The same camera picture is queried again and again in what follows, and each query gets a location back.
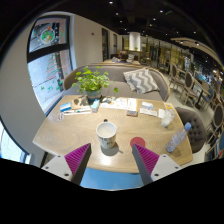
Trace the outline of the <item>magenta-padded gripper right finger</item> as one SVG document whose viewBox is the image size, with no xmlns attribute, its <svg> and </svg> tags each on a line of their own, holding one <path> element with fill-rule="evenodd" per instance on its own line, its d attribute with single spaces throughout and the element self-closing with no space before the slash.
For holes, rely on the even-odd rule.
<svg viewBox="0 0 224 224">
<path fill-rule="evenodd" d="M 132 146 L 132 154 L 144 185 L 181 170 L 167 154 L 158 155 L 138 144 Z"/>
</svg>

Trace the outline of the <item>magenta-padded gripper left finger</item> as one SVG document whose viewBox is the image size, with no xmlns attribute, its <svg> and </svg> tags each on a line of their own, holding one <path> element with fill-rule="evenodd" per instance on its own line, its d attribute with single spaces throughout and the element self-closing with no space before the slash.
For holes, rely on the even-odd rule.
<svg viewBox="0 0 224 224">
<path fill-rule="evenodd" d="M 91 144 L 85 144 L 65 156 L 58 155 L 42 167 L 56 176 L 79 185 L 91 155 Z"/>
</svg>

